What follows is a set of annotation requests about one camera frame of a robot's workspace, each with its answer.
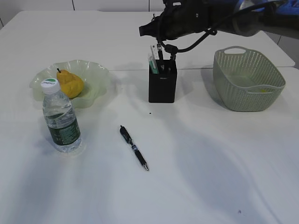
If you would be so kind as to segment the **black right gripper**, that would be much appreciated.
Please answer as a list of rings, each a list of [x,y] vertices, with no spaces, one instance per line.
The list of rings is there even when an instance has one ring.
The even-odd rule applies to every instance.
[[[163,12],[139,27],[140,36],[158,36],[162,41],[201,33],[214,23],[218,0],[164,0]]]

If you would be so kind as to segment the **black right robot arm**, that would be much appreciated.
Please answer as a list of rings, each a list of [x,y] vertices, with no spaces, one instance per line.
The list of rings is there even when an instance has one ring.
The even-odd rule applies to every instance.
[[[165,0],[164,11],[139,27],[140,36],[160,36],[163,41],[201,33],[216,23],[218,31],[253,36],[259,31],[297,39],[297,0]]]

